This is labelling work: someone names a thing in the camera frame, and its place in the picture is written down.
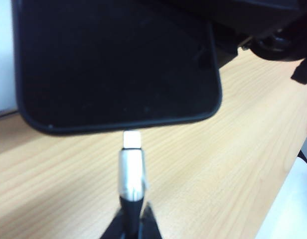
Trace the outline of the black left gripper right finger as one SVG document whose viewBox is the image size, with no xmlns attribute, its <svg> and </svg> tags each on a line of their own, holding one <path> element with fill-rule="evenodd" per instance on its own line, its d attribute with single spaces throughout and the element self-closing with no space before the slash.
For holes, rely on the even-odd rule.
<svg viewBox="0 0 307 239">
<path fill-rule="evenodd" d="M 147 202 L 141 217 L 141 238 L 162 239 L 150 202 Z"/>
</svg>

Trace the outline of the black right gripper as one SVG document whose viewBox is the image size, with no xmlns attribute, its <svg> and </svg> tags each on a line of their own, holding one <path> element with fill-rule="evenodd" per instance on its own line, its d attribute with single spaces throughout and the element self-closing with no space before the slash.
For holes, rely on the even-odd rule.
<svg viewBox="0 0 307 239">
<path fill-rule="evenodd" d="M 210 0 L 218 67 L 248 48 L 269 61 L 297 61 L 291 79 L 307 84 L 307 0 Z"/>
</svg>

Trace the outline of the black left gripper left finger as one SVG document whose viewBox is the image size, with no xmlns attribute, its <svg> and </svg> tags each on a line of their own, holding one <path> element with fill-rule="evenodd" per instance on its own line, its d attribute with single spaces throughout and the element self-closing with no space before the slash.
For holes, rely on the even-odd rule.
<svg viewBox="0 0 307 239">
<path fill-rule="evenodd" d="M 102 234 L 102 239 L 137 238 L 137 202 L 120 199 L 121 207 Z"/>
</svg>

